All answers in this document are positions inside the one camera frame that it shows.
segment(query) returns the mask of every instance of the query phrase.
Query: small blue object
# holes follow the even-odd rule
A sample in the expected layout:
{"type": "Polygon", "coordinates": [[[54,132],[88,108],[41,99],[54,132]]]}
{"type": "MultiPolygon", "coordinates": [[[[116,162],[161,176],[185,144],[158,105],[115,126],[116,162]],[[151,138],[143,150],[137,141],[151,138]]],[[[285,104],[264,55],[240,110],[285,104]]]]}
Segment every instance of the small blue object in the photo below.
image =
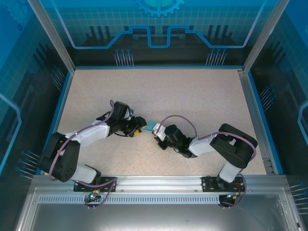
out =
{"type": "Polygon", "coordinates": [[[155,124],[156,124],[156,122],[154,120],[150,120],[149,122],[147,122],[147,126],[145,128],[143,128],[143,130],[152,132],[155,124]]]}

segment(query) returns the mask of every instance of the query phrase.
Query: robotic arm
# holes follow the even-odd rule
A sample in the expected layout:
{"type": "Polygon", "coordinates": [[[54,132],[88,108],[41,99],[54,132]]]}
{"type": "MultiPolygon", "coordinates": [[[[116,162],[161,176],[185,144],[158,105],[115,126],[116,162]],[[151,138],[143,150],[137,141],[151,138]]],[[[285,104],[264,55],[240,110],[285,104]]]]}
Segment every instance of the robotic arm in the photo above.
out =
{"type": "Polygon", "coordinates": [[[77,134],[64,147],[63,154],[59,156],[55,163],[52,176],[62,182],[78,180],[96,184],[95,180],[97,179],[98,183],[100,183],[100,172],[89,166],[78,164],[79,150],[112,134],[120,135],[117,134],[119,131],[124,134],[120,136],[135,137],[141,132],[141,128],[147,125],[142,117],[135,117],[133,110],[127,104],[121,102],[114,103],[113,113],[106,122],[102,123],[109,113],[97,118],[92,123],[92,126],[79,133],[60,134],[56,132],[52,134],[40,159],[39,168],[49,172],[60,147],[69,137],[77,134]]]}
{"type": "Polygon", "coordinates": [[[176,125],[165,128],[156,124],[153,134],[163,150],[171,147],[186,158],[196,158],[212,151],[221,154],[227,160],[216,179],[221,189],[232,183],[242,169],[247,167],[257,147],[254,138],[229,124],[223,124],[218,131],[202,138],[186,137],[176,125]]]}

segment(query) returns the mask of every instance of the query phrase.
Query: enclosure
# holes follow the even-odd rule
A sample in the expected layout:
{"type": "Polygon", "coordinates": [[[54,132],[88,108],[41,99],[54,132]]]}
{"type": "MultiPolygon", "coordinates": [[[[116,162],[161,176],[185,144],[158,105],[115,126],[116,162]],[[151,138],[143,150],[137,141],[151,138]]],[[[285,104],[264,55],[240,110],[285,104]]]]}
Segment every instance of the enclosure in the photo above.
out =
{"type": "MultiPolygon", "coordinates": [[[[306,230],[306,1],[0,6],[1,230],[306,230]],[[184,158],[142,129],[80,150],[79,164],[118,177],[105,204],[88,211],[89,193],[50,181],[39,159],[52,134],[90,125],[110,100],[148,124],[181,115],[198,136],[226,123],[255,138],[243,203],[218,206],[227,193],[205,191],[204,177],[226,164],[219,152],[184,158]]],[[[194,136],[181,118],[172,124],[194,136]]]]}

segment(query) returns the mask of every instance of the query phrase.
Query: gear logo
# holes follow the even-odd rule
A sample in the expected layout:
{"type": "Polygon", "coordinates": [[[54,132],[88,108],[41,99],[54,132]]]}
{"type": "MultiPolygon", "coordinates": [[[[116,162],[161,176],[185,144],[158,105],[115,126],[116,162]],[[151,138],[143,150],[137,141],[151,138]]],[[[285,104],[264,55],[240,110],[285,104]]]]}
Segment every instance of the gear logo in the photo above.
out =
{"type": "Polygon", "coordinates": [[[0,6],[6,7],[17,23],[22,23],[28,16],[26,0],[0,0],[0,6]]]}
{"type": "Polygon", "coordinates": [[[154,15],[160,17],[162,14],[167,16],[175,9],[178,10],[184,0],[135,0],[135,3],[139,5],[139,10],[144,10],[144,13],[150,13],[152,17],[154,15]]]}

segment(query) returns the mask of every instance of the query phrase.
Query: work surface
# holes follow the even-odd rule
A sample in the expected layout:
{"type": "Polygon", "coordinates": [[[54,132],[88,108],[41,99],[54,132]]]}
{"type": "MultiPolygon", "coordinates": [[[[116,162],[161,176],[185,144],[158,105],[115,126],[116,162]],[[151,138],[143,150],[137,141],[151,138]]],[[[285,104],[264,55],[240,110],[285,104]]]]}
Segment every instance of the work surface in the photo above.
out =
{"type": "MultiPolygon", "coordinates": [[[[222,69],[76,70],[58,131],[91,124],[110,111],[110,99],[128,104],[146,121],[185,116],[199,137],[223,123],[256,137],[238,72],[222,69]]],[[[171,124],[193,136],[185,120],[170,118],[164,125],[171,124]]],[[[226,160],[217,152],[187,159],[171,148],[163,151],[144,131],[134,138],[112,135],[99,140],[80,151],[79,162],[105,175],[216,175],[226,160]]],[[[266,174],[258,148],[243,173],[266,174]]]]}

